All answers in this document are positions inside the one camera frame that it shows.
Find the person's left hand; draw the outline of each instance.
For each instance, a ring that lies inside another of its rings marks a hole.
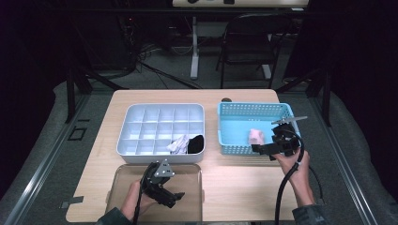
[[[129,193],[123,202],[120,211],[130,221],[134,217],[135,206],[137,205],[138,196],[140,193],[140,180],[136,180],[130,184]],[[149,198],[144,193],[141,196],[140,215],[143,214],[151,205],[155,204],[154,199]]]

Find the chair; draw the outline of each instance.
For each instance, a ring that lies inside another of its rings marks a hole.
[[[281,41],[292,25],[284,15],[250,13],[235,17],[225,28],[222,48],[217,62],[222,64],[221,89],[224,83],[224,68],[227,65],[272,65],[268,88],[278,62]]]

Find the chair backrest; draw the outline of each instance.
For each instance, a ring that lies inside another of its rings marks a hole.
[[[285,34],[291,27],[290,18],[280,14],[249,13],[230,21],[225,34],[228,35],[273,35]]]

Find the pink object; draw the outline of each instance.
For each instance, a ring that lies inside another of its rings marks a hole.
[[[249,144],[264,144],[264,133],[258,129],[251,129],[249,134]]]

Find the blue plastic basket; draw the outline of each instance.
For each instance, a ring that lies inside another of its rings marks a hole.
[[[258,155],[249,144],[252,128],[263,131],[266,143],[272,143],[273,121],[294,117],[285,103],[221,102],[218,107],[218,135],[225,155]],[[296,122],[293,128],[299,135]]]

